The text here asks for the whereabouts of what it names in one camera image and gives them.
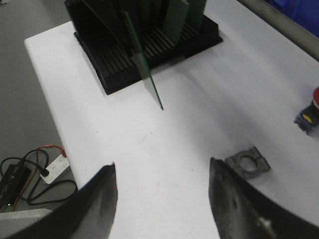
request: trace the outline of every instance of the cable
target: cable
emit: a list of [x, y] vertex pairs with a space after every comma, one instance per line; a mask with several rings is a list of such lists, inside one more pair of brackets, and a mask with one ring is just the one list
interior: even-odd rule
[[[66, 154], [65, 154], [65, 151], [64, 151], [64, 148], [63, 147], [60, 147], [60, 146], [57, 146], [57, 145], [54, 145], [54, 144], [47, 144], [47, 145], [43, 145], [37, 149], [34, 149], [34, 150], [31, 150], [29, 151], [23, 158], [19, 158], [19, 157], [9, 157], [9, 158], [6, 158], [4, 159], [1, 163], [0, 163], [0, 175], [2, 176], [2, 178], [6, 181], [6, 184], [8, 184], [8, 179], [6, 179], [4, 177], [4, 174], [3, 174], [3, 171], [2, 171], [2, 167], [3, 167], [3, 164], [8, 161], [8, 160], [12, 160], [12, 159], [15, 159], [15, 160], [19, 160], [19, 163], [17, 164], [17, 166], [21, 167], [24, 165], [24, 163], [30, 163], [32, 165], [35, 166], [35, 170], [33, 172], [33, 175], [30, 177], [30, 179], [28, 180], [28, 182], [25, 184], [24, 188], [20, 191], [20, 192], [17, 192], [15, 189], [13, 189], [13, 192], [15, 194], [17, 194], [17, 199], [16, 201], [14, 202], [14, 205], [13, 205], [13, 211], [15, 210], [16, 206], [17, 206], [17, 203], [19, 201], [19, 199], [21, 200], [24, 200], [26, 201], [29, 205], [31, 206], [35, 206], [35, 205], [42, 205], [42, 204], [49, 204], [49, 203], [56, 203], [56, 202], [63, 202], [63, 201], [66, 201], [68, 199], [70, 199], [74, 194], [76, 194], [76, 192], [78, 191], [78, 188], [76, 186], [76, 183], [75, 181], [73, 180], [62, 180], [62, 181], [59, 181], [59, 182], [56, 182], [56, 183], [53, 183], [51, 185], [49, 185], [46, 189], [44, 189], [42, 192], [40, 192], [39, 194], [37, 194], [36, 196], [33, 196], [33, 193], [36, 189], [36, 187], [38, 186], [40, 180], [41, 180], [41, 177], [39, 176], [38, 180], [36, 181], [36, 183], [34, 184], [34, 186], [32, 187], [31, 191], [29, 192], [27, 198], [24, 198], [22, 195], [23, 193], [26, 191], [27, 187], [30, 185], [31, 181], [33, 180], [36, 172], [39, 170], [40, 171], [40, 174], [43, 175], [43, 176], [46, 176], [49, 174], [49, 171], [47, 169], [45, 169], [47, 166], [48, 166], [48, 163], [49, 163], [49, 156], [47, 154], [46, 151], [42, 150], [41, 148], [59, 148], [60, 151], [61, 151], [61, 154], [66, 157]], [[44, 155], [45, 155], [45, 166], [44, 168], [42, 168], [40, 165], [39, 165], [39, 157], [38, 157], [38, 152], [43, 152]], [[36, 153], [36, 163], [30, 161], [30, 160], [27, 160], [26, 158], [31, 154], [35, 152]], [[51, 190], [52, 188], [58, 186], [58, 185], [61, 185], [61, 184], [65, 184], [65, 183], [71, 183], [75, 186], [74, 188], [74, 191], [67, 197], [65, 198], [62, 198], [62, 199], [56, 199], [56, 200], [50, 200], [50, 201], [43, 201], [43, 202], [37, 202], [37, 203], [34, 203], [33, 201], [38, 199], [39, 197], [41, 197], [43, 194], [47, 193], [49, 190]]]

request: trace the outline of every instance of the gray floor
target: gray floor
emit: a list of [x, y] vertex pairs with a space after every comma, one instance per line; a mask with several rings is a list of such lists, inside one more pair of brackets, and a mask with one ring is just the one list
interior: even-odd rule
[[[61, 145], [23, 41], [69, 20], [64, 0], [12, 0], [0, 5], [0, 161], [22, 157], [44, 144]], [[51, 149], [49, 155], [53, 160], [59, 151]], [[72, 177], [69, 171], [62, 179]], [[63, 197], [68, 189], [54, 190], [40, 200]], [[17, 210], [41, 207], [20, 202]]]

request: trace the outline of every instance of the blue bin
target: blue bin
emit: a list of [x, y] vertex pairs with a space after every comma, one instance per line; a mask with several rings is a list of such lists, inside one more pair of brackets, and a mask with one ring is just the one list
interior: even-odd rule
[[269, 3], [319, 37], [319, 0], [270, 0]]

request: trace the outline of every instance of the black cable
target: black cable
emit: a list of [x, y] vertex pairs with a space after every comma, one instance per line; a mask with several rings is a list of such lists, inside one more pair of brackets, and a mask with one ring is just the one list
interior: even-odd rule
[[[45, 166], [44, 166], [44, 168], [42, 168], [39, 164], [34, 163], [34, 162], [32, 162], [32, 161], [26, 159], [31, 153], [36, 152], [36, 151], [43, 152], [44, 155], [45, 155]], [[8, 179], [6, 179], [6, 178], [4, 177], [4, 174], [3, 174], [3, 171], [2, 171], [2, 166], [3, 166], [3, 164], [4, 164], [6, 161], [11, 160], [11, 159], [20, 160], [20, 162], [17, 164], [17, 166], [23, 166], [25, 162], [30, 163], [30, 164], [36, 166], [37, 169], [39, 169], [40, 173], [41, 173], [41, 172], [43, 173], [43, 172], [47, 171], [45, 168], [46, 168], [46, 167], [48, 166], [48, 164], [49, 164], [49, 155], [47, 154], [46, 151], [44, 151], [44, 150], [42, 150], [42, 149], [34, 149], [34, 150], [31, 150], [31, 151], [29, 151], [23, 158], [19, 158], [19, 157], [6, 158], [6, 159], [4, 159], [4, 160], [0, 163], [0, 175], [1, 175], [1, 177], [6, 181], [6, 184], [7, 184], [7, 185], [9, 185]], [[33, 188], [31, 189], [31, 191], [29, 192], [27, 198], [24, 198], [22, 195], [20, 195], [20, 192], [17, 192], [15, 189], [13, 189], [13, 192], [14, 192], [15, 194], [17, 194], [17, 196], [18, 196], [21, 200], [26, 201], [29, 205], [36, 206], [36, 205], [43, 205], [43, 204], [57, 203], [57, 202], [66, 201], [66, 200], [70, 199], [70, 198], [71, 198], [74, 194], [76, 194], [76, 192], [78, 191], [78, 188], [77, 188], [77, 186], [76, 186], [75, 181], [67, 179], [67, 180], [61, 180], [61, 181], [59, 181], [59, 182], [56, 182], [56, 183], [53, 183], [53, 184], [49, 185], [49, 186], [48, 186], [46, 189], [44, 189], [42, 192], [40, 192], [40, 193], [37, 194], [36, 196], [32, 197], [32, 195], [33, 195], [33, 193], [34, 193], [36, 187], [38, 186], [40, 180], [41, 180], [41, 177], [39, 176], [37, 182], [35, 183], [35, 185], [34, 185]], [[65, 198], [62, 198], [62, 199], [56, 199], [56, 200], [50, 200], [50, 201], [44, 201], [44, 202], [38, 202], [38, 203], [33, 203], [33, 202], [32, 202], [32, 201], [36, 200], [37, 198], [39, 198], [40, 196], [42, 196], [43, 194], [45, 194], [46, 192], [48, 192], [50, 189], [52, 189], [52, 188], [54, 188], [54, 187], [56, 187], [56, 186], [58, 186], [58, 185], [60, 185], [60, 184], [64, 184], [64, 183], [72, 183], [72, 184], [75, 186], [74, 191], [73, 191], [69, 196], [67, 196], [67, 197], [65, 197]]]

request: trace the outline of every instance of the white table surface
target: white table surface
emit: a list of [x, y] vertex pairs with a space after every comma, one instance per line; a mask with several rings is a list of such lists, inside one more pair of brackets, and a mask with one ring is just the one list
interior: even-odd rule
[[272, 171], [250, 181], [319, 225], [319, 134], [295, 116], [319, 64], [235, 0], [209, 0], [224, 42], [153, 71], [164, 111], [142, 82], [106, 96], [72, 23], [25, 41], [79, 187], [115, 162], [111, 239], [219, 238], [209, 161], [256, 146]]

